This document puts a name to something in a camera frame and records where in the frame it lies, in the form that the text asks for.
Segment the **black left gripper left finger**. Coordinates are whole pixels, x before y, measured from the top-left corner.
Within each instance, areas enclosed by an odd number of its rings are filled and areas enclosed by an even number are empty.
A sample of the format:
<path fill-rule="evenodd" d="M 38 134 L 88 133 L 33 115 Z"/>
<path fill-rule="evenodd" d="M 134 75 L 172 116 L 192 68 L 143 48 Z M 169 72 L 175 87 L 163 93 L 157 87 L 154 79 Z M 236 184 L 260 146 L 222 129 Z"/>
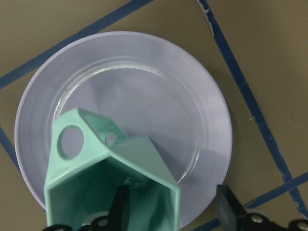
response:
<path fill-rule="evenodd" d="M 108 214 L 108 231 L 126 231 L 128 226 L 128 187 L 119 186 Z"/>

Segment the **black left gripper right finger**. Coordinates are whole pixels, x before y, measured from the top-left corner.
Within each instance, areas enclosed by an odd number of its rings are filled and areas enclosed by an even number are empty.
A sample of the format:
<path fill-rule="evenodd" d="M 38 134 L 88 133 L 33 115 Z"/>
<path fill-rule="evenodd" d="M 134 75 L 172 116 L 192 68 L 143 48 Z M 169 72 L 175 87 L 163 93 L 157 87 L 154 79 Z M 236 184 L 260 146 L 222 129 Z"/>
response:
<path fill-rule="evenodd" d="M 240 231 L 247 212 L 227 185 L 217 185 L 218 220 L 225 231 Z"/>

